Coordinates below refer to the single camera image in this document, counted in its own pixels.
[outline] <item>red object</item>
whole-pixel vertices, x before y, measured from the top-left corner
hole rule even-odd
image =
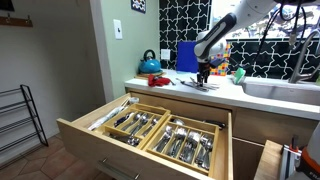
[[[303,148],[301,157],[307,162],[307,164],[311,168],[313,168],[317,173],[320,173],[320,165],[309,156],[309,153],[306,147]]]
[[[292,144],[290,144],[290,147],[289,147],[290,151],[293,151],[293,152],[299,152],[299,148],[296,147],[295,149],[292,147]]]
[[[152,74],[150,74],[148,77],[148,85],[151,87],[168,85],[169,83],[170,83],[169,78],[164,78],[164,77],[155,78],[155,76]]]

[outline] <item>teapot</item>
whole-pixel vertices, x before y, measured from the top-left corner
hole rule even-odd
[[[144,55],[143,59],[140,60],[139,72],[142,74],[153,74],[161,72],[161,64],[156,59],[156,54],[153,50],[148,49]]]

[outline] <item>floor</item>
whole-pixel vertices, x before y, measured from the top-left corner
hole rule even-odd
[[[112,180],[68,153],[59,134],[41,147],[0,171],[1,180]]]

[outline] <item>wall outlet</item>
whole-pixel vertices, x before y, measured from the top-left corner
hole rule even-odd
[[[121,21],[114,19],[113,25],[114,25],[114,35],[115,35],[116,39],[122,39]]]
[[[161,59],[170,60],[170,49],[161,49]]]

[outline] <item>open drawer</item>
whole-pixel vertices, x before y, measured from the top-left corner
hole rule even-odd
[[[155,142],[159,140],[164,127],[171,125],[177,128],[179,126],[170,122],[171,119],[177,118],[177,116],[169,114],[170,111],[166,109],[155,107],[157,112],[153,112],[154,116],[159,116],[161,120],[145,138],[141,138],[140,144],[136,147],[108,137],[104,131],[104,125],[100,126],[96,131],[88,130],[88,127],[94,121],[106,115],[115,107],[123,105],[130,96],[130,94],[126,94],[73,122],[58,119],[58,126],[67,151],[118,180],[233,179],[232,118],[231,113],[227,110],[224,111],[223,117],[225,119],[221,120],[228,122],[227,128],[214,132],[209,128],[209,126],[212,128],[212,125],[179,117],[184,121],[188,121],[184,127],[187,127],[189,131],[200,129],[200,133],[213,135],[214,147],[216,148],[212,150],[212,154],[215,155],[211,155],[214,158],[211,158],[210,161],[214,164],[212,166],[214,168],[210,168],[208,171],[201,170],[195,166],[192,168],[184,162],[180,163],[178,160],[162,157],[150,151],[150,147],[154,146]]]

